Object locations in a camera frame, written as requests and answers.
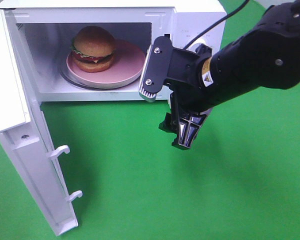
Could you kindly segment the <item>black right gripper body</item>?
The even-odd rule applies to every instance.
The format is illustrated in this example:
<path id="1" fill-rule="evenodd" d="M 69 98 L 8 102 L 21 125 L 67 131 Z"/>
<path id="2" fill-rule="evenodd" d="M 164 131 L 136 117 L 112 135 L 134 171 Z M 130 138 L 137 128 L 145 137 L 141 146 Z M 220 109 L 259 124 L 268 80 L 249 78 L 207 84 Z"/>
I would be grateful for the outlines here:
<path id="1" fill-rule="evenodd" d="M 182 106 L 194 112 L 203 112 L 222 104 L 223 100 L 204 84 L 202 67 L 210 58 L 196 58 L 196 53 L 174 47 L 164 85 L 176 93 Z"/>

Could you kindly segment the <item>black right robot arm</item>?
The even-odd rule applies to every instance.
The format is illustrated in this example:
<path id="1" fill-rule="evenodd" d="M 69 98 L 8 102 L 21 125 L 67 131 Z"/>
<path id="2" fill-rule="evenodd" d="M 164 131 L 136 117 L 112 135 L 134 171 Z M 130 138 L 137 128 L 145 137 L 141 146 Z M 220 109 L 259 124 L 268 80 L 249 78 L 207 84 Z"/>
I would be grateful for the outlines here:
<path id="1" fill-rule="evenodd" d="M 300 0 L 272 5 L 253 29 L 212 56 L 162 43 L 172 94 L 160 128 L 187 150 L 207 110 L 259 87 L 287 90 L 300 82 Z"/>

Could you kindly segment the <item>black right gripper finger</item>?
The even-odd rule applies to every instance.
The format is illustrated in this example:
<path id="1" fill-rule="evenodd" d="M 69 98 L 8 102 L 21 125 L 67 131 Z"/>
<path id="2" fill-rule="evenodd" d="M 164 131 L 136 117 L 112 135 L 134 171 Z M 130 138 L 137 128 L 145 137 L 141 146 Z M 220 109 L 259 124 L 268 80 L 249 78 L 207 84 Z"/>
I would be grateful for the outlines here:
<path id="1" fill-rule="evenodd" d="M 189 150 L 199 130 L 210 115 L 212 108 L 203 112 L 187 109 L 178 102 L 175 92 L 170 94 L 170 112 L 167 112 L 158 128 L 166 133 L 176 134 L 171 145 L 181 150 Z"/>
<path id="2" fill-rule="evenodd" d="M 206 60 L 212 56 L 213 49 L 205 44 L 200 44 L 196 49 L 196 60 Z"/>

